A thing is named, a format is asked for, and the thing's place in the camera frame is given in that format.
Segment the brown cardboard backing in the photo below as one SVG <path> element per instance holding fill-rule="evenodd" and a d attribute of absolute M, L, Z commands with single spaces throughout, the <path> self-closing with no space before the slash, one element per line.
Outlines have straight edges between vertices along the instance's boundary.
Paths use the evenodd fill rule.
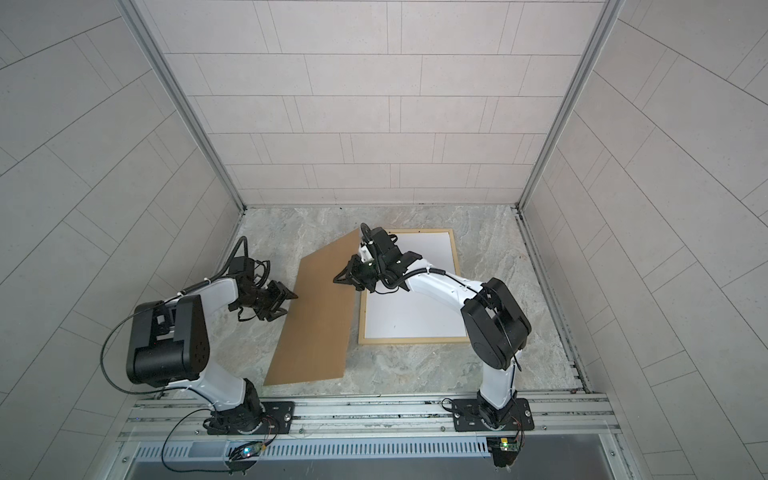
<path fill-rule="evenodd" d="M 354 230 L 301 259 L 294 293 L 266 386 L 341 378 L 345 372 L 356 290 L 334 277 L 357 253 Z"/>

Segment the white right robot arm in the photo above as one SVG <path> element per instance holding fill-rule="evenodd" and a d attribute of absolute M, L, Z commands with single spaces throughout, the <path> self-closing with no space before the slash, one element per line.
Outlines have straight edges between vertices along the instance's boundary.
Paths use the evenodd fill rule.
<path fill-rule="evenodd" d="M 516 373 L 532 325 L 507 285 L 498 278 L 473 281 L 448 273 L 422 255 L 397 246 L 398 237 L 381 227 L 360 225 L 360 244 L 347 266 L 333 279 L 357 291 L 389 294 L 416 292 L 461 314 L 474 353 L 483 362 L 477 406 L 452 407 L 465 418 L 477 418 L 490 430 L 525 429 L 525 414 L 517 408 Z"/>

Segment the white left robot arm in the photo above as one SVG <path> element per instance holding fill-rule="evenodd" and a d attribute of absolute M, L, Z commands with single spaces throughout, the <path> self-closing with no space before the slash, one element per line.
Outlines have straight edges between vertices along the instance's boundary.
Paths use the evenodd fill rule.
<path fill-rule="evenodd" d="M 268 261 L 236 256 L 213 277 L 182 289 L 167 301 L 146 302 L 132 318 L 126 375 L 136 385 L 187 390 L 207 401 L 203 421 L 210 435 L 264 434 L 290 430 L 294 404 L 264 405 L 253 382 L 232 375 L 211 357 L 208 318 L 225 308 L 271 322 L 287 314 L 283 303 L 297 295 L 266 277 Z"/>

